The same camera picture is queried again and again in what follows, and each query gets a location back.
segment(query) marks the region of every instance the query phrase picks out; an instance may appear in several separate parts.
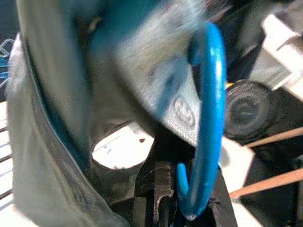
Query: blue plastic hook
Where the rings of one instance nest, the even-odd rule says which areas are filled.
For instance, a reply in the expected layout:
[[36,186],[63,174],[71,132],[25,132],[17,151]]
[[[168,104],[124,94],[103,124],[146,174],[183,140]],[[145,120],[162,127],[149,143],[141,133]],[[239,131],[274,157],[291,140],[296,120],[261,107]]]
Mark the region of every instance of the blue plastic hook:
[[218,28],[206,23],[198,37],[201,62],[200,128],[189,185],[183,163],[177,165],[178,205],[184,217],[194,220],[205,210],[217,175],[225,107],[225,52]]

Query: white surface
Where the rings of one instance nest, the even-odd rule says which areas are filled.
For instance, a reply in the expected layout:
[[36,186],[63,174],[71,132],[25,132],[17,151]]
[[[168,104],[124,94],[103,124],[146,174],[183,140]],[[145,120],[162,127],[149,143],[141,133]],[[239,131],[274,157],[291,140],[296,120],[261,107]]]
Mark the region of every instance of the white surface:
[[[248,147],[242,147],[227,138],[223,138],[222,143],[223,149],[220,155],[222,174],[228,192],[233,192],[243,187],[255,154]],[[232,207],[239,227],[262,226],[239,199],[232,199]]]
[[12,159],[6,160],[0,164],[0,194],[12,188]]
[[294,96],[303,101],[303,40],[274,15],[269,15],[262,23],[266,38],[263,48],[279,61],[291,74],[274,89],[284,86]]
[[153,140],[137,123],[131,123],[99,142],[93,158],[111,169],[130,168],[147,158]]
[[37,227],[14,208],[13,195],[0,200],[0,226],[1,227]]

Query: wooden stick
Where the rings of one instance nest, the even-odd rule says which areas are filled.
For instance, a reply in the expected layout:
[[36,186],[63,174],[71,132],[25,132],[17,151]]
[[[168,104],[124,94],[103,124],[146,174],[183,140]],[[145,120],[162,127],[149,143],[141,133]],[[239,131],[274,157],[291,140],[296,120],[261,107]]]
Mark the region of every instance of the wooden stick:
[[289,139],[289,138],[301,136],[301,135],[303,135],[303,127],[291,129],[291,130],[279,133],[274,136],[270,136],[270,137],[267,137],[267,138],[264,138],[261,140],[257,140],[255,142],[247,144],[246,146],[249,148],[252,148],[252,147],[256,147],[256,146],[260,146],[260,145],[264,145],[264,144],[268,144],[268,143],[273,143],[273,142],[277,142],[280,140],[285,140],[285,139]]
[[231,192],[230,197],[236,198],[239,196],[251,194],[254,192],[260,192],[271,188],[276,188],[279,186],[283,186],[298,181],[303,181],[303,168],[285,174],[280,174],[278,176],[271,177],[264,181],[253,183],[239,190]]

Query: black wheel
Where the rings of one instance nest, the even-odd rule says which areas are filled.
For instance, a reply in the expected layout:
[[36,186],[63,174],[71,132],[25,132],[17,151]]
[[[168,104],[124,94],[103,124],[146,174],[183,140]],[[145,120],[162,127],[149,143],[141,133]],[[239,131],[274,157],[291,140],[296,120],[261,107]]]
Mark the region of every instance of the black wheel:
[[235,83],[227,90],[225,136],[247,141],[262,136],[276,116],[271,89],[253,81]]

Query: blue hook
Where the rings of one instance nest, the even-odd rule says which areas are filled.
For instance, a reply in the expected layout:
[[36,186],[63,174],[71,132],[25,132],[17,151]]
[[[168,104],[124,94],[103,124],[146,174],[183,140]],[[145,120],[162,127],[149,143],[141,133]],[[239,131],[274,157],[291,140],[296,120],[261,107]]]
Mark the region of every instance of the blue hook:
[[198,35],[201,62],[200,128],[191,178],[183,163],[177,165],[178,205],[184,217],[194,220],[205,210],[214,187],[223,135],[225,107],[225,52],[218,28],[206,23]]

